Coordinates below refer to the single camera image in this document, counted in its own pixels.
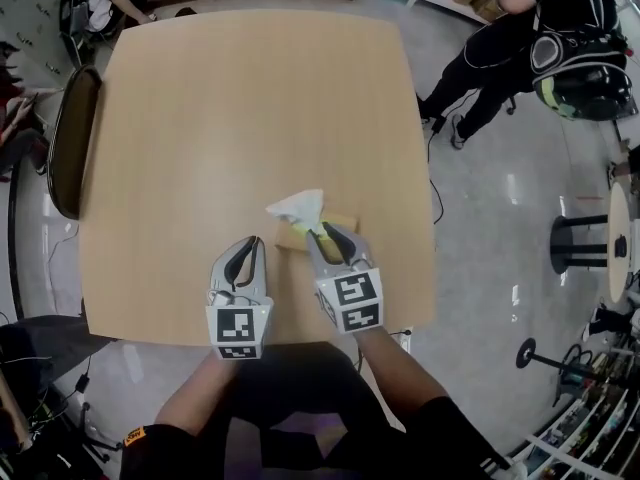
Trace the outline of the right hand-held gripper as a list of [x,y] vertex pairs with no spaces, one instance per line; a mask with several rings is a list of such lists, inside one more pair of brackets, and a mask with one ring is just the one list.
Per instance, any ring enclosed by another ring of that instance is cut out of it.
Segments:
[[309,230],[306,246],[315,274],[321,309],[340,334],[382,326],[383,290],[378,268],[366,240],[355,231],[324,222],[322,238]]

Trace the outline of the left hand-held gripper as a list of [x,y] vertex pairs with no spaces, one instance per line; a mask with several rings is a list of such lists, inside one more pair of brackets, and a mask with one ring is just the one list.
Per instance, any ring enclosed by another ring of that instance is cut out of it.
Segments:
[[217,291],[209,292],[205,313],[211,346],[219,359],[261,358],[273,300],[231,292],[245,288],[252,296],[265,296],[266,277],[266,250],[258,236],[235,242],[215,260],[210,288]]

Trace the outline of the white cloth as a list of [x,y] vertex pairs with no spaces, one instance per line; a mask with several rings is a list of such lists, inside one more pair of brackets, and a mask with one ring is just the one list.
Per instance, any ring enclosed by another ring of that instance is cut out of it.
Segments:
[[301,234],[312,231],[317,235],[324,235],[321,220],[323,209],[324,191],[308,189],[270,204],[266,207],[266,212],[289,223]]

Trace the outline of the person's left forearm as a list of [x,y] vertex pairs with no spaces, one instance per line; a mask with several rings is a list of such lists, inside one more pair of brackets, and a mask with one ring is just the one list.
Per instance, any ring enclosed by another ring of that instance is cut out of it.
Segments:
[[215,352],[208,354],[161,407],[154,423],[197,436],[214,413],[236,367],[236,362],[222,360]]

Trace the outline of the person's right forearm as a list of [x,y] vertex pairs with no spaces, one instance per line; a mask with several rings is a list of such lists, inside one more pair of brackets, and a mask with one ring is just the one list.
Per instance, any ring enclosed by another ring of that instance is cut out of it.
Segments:
[[354,338],[383,399],[400,422],[405,423],[427,402],[448,397],[443,386],[384,328],[358,331]]

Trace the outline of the tan tissue box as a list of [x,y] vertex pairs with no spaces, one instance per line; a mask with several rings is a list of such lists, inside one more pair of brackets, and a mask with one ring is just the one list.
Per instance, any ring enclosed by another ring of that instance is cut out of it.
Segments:
[[[341,214],[323,211],[320,216],[321,222],[328,222],[332,225],[338,224],[352,232],[356,232],[359,226],[359,220],[356,217],[344,216]],[[302,224],[292,224],[286,219],[282,219],[278,224],[275,245],[282,249],[293,250],[298,252],[308,252],[306,244],[307,230]],[[337,245],[326,233],[323,227],[317,232],[320,245],[330,261],[337,262],[341,260],[341,255]]]

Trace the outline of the person's black clothing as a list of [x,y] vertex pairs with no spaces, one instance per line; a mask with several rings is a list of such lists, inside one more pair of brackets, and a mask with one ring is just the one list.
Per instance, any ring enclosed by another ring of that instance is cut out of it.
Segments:
[[395,429],[346,354],[307,343],[241,362],[199,432],[132,431],[119,480],[520,479],[451,399]]

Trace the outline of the black wheeled chair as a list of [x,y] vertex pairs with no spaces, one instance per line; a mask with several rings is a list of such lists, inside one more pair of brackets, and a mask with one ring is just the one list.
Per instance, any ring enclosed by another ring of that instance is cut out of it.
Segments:
[[15,480],[109,480],[88,431],[85,392],[95,354],[115,341],[84,316],[44,315],[0,326],[0,465]]

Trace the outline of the brown chair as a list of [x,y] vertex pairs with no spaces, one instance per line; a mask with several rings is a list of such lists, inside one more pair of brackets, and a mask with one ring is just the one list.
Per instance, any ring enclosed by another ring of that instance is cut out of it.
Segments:
[[58,212],[71,220],[80,215],[81,189],[102,79],[82,65],[69,78],[61,99],[47,158],[47,184]]

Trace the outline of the cluttered white storage shelf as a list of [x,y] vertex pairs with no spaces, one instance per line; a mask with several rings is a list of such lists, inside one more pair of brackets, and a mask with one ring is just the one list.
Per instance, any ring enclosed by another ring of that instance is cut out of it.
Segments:
[[563,401],[513,456],[526,480],[640,480],[640,390],[561,373],[554,404]]

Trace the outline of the black stanchion post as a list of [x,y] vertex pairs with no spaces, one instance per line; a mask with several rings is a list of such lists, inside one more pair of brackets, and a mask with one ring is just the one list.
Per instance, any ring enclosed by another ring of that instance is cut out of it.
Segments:
[[546,356],[537,354],[535,339],[528,338],[520,346],[518,353],[516,355],[515,363],[518,369],[524,369],[532,361],[555,368],[559,373],[572,374],[572,375],[580,376],[584,379],[593,380],[599,383],[609,382],[608,377],[606,375],[594,373],[593,371],[591,371],[586,367],[565,364],[565,363],[550,359]]

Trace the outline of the round white pedestal table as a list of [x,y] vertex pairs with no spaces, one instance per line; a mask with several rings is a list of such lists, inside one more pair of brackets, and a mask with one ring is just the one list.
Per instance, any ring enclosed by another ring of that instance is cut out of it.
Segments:
[[[568,218],[558,216],[551,227],[549,255],[552,268],[561,275],[569,268],[604,269],[609,298],[618,303],[625,292],[632,263],[632,226],[627,197],[622,186],[611,186],[606,214]],[[575,228],[604,227],[602,243],[578,243]]]

